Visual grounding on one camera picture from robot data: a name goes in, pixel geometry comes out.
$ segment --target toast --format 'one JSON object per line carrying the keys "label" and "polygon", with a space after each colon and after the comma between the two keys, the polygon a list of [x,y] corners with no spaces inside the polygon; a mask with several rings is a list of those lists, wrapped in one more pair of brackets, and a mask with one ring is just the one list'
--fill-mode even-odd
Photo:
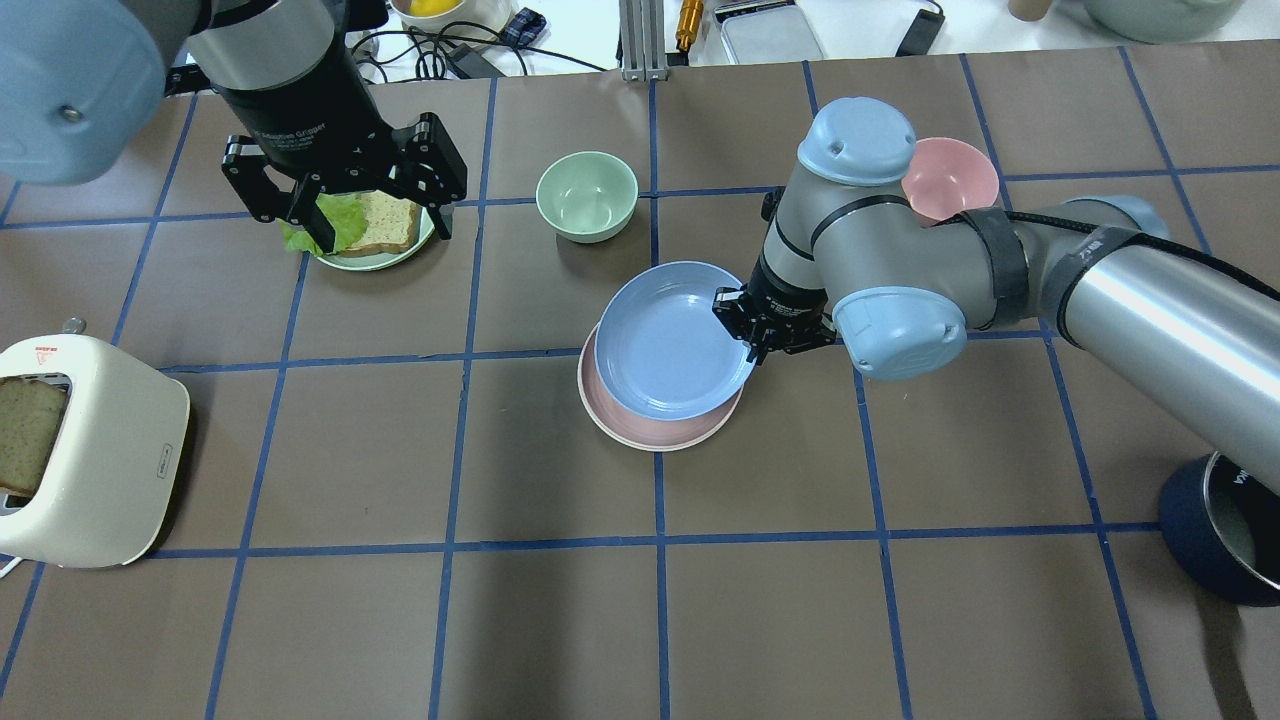
{"label": "toast", "polygon": [[360,204],[365,206],[369,228],[338,255],[362,258],[379,252],[399,254],[417,242],[421,205],[376,191],[361,195]]}
{"label": "toast", "polygon": [[0,489],[32,496],[67,410],[67,393],[40,380],[0,379]]}

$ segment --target cable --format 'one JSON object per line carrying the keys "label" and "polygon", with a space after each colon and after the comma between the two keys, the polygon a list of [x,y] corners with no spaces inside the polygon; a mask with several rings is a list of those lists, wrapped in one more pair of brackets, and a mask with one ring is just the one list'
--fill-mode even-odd
{"label": "cable", "polygon": [[[500,37],[492,28],[483,27],[481,29],[485,29],[485,31],[493,33],[494,37]],[[406,79],[398,79],[398,81],[388,81],[390,83],[411,82],[411,81],[420,81],[420,79],[443,79],[444,78],[443,63],[439,59],[439,56],[435,54],[435,46],[439,42],[442,42],[442,41],[449,41],[449,42],[476,42],[476,44],[480,44],[480,45],[507,47],[507,49],[512,50],[512,53],[516,53],[516,56],[521,60],[521,69],[525,70],[526,74],[527,74],[527,67],[524,63],[524,58],[520,56],[520,51],[534,53],[534,54],[538,54],[538,55],[547,55],[549,58],[557,58],[557,59],[561,59],[561,60],[567,60],[570,63],[575,63],[575,64],[582,65],[585,68],[590,68],[593,70],[608,72],[608,68],[602,68],[600,65],[596,65],[594,63],[588,63],[586,60],[581,60],[581,59],[573,58],[571,55],[564,55],[563,53],[556,53],[554,50],[544,50],[541,47],[532,47],[532,46],[527,46],[527,45],[524,46],[524,47],[520,47],[517,50],[516,47],[512,47],[511,45],[508,45],[506,42],[502,42],[502,41],[498,41],[498,40],[483,40],[483,38],[475,38],[475,37],[461,37],[461,36],[453,36],[453,35],[444,35],[443,33],[443,28],[442,28],[442,32],[439,32],[439,33],[429,33],[426,31],[422,31],[422,29],[419,29],[419,28],[413,28],[413,27],[411,27],[408,29],[380,29],[380,31],[376,31],[376,32],[371,32],[371,33],[366,35],[365,37],[360,38],[355,45],[352,45],[351,49],[355,51],[360,46],[362,46],[364,44],[371,41],[375,37],[384,37],[384,36],[392,36],[392,35],[399,35],[399,36],[408,37],[410,41],[412,42],[412,46],[408,47],[408,49],[406,49],[406,50],[403,50],[402,53],[399,53],[394,58],[389,58],[387,60],[379,60],[379,59],[372,58],[372,56],[364,59],[364,63],[371,64],[371,65],[378,67],[379,69],[381,69],[383,65],[394,63],[394,61],[399,60],[401,58],[403,58],[404,55],[408,55],[410,53],[417,51],[419,58],[417,58],[417,61],[413,64],[413,77],[412,78],[406,78]],[[431,44],[430,49],[424,47],[424,44],[428,44],[428,42]],[[428,61],[428,55],[429,54],[433,55],[433,59],[431,59],[430,63]]]}
{"label": "cable", "polygon": [[[497,38],[499,40],[498,45],[502,45],[503,47],[509,47],[509,49],[511,49],[511,51],[516,54],[516,60],[518,60],[518,61],[520,61],[520,72],[521,72],[521,73],[522,73],[522,74],[524,74],[525,77],[527,77],[527,76],[529,76],[529,67],[527,67],[527,65],[525,64],[525,58],[524,58],[524,56],[522,56],[522,55],[520,54],[520,47],[516,47],[515,45],[507,45],[507,44],[504,44],[504,42],[500,42],[500,40],[502,40],[502,33],[500,33],[500,32],[498,32],[498,31],[495,31],[495,29],[493,29],[492,27],[485,27],[485,26],[483,26],[483,24],[480,24],[480,23],[474,23],[474,22],[471,22],[471,20],[453,20],[452,23],[448,23],[448,24],[445,24],[444,27],[442,27],[442,28],[440,28],[440,32],[436,32],[436,33],[435,33],[435,37],[436,37],[436,38],[444,38],[444,37],[448,37],[448,36],[447,36],[445,33],[448,33],[448,32],[449,32],[449,29],[451,29],[451,28],[454,28],[454,27],[474,27],[474,28],[476,28],[476,29],[480,29],[480,31],[484,31],[484,32],[488,32],[489,35],[492,35],[492,36],[497,37]],[[433,56],[433,58],[435,58],[435,56],[436,56],[436,55],[439,54],[439,49],[440,49],[440,44],[439,44],[439,42],[436,42],[436,44],[435,44],[435,46],[434,46],[434,47],[433,47],[433,50],[431,50],[431,56]]]}

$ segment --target blue object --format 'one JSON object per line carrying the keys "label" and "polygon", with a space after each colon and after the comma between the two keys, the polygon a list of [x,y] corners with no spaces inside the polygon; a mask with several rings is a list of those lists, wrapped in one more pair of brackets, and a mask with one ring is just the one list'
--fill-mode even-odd
{"label": "blue object", "polygon": [[165,64],[119,3],[0,3],[0,173],[82,183],[105,173],[164,97]]}
{"label": "blue object", "polygon": [[796,151],[810,173],[861,187],[902,179],[914,154],[910,120],[874,97],[841,97],[827,104]]}
{"label": "blue object", "polygon": [[613,400],[644,418],[687,420],[731,398],[754,364],[712,302],[718,288],[741,284],[696,261],[658,265],[625,284],[595,336],[595,365]]}
{"label": "blue object", "polygon": [[873,287],[846,295],[832,320],[859,373],[905,380],[956,359],[969,340],[964,313],[918,287]]}
{"label": "blue object", "polygon": [[1240,605],[1280,605],[1280,497],[1215,452],[1160,493],[1160,532],[1183,570]]}
{"label": "blue object", "polygon": [[1120,210],[1129,219],[1133,220],[1138,229],[1160,240],[1172,240],[1169,236],[1169,225],[1165,224],[1164,218],[1156,209],[1151,206],[1142,197],[1135,195],[1089,195],[1084,197],[1073,197],[1068,202],[1076,202],[1079,200],[1093,200],[1096,202],[1106,202],[1107,205]]}

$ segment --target plate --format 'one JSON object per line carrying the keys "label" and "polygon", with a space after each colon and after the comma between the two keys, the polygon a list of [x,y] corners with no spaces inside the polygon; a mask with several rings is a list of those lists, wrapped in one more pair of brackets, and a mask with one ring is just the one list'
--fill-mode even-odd
{"label": "plate", "polygon": [[689,420],[650,420],[631,413],[618,405],[600,383],[600,374],[595,369],[596,328],[586,336],[582,354],[577,357],[577,395],[582,398],[582,406],[586,407],[586,414],[591,416],[595,427],[611,438],[649,452],[684,450],[716,434],[737,407],[737,401],[742,397],[741,388],[719,407]]}
{"label": "plate", "polygon": [[600,318],[595,365],[620,405],[653,420],[710,413],[741,389],[754,365],[712,313],[730,272],[685,260],[650,268],[613,296]]}
{"label": "plate", "polygon": [[342,255],[312,255],[314,259],[329,265],[330,268],[338,268],[339,270],[352,270],[356,273],[370,273],[372,270],[381,270],[383,268],[390,268],[392,265],[398,265],[404,260],[408,260],[415,252],[426,245],[428,238],[431,237],[431,231],[435,229],[435,224],[431,223],[431,218],[426,217],[426,209],[422,209],[422,217],[417,223],[417,242],[411,245],[404,252],[375,252],[372,255],[362,255],[360,258],[343,258]]}

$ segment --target sandwich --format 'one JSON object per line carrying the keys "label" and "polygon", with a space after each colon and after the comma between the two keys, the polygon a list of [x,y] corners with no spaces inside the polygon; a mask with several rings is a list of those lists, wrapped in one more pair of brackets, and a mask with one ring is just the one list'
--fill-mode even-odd
{"label": "sandwich", "polygon": [[[334,255],[361,258],[379,252],[399,254],[419,241],[422,208],[412,200],[384,192],[320,195],[316,206],[334,231]],[[324,255],[307,231],[282,223],[284,247]]]}

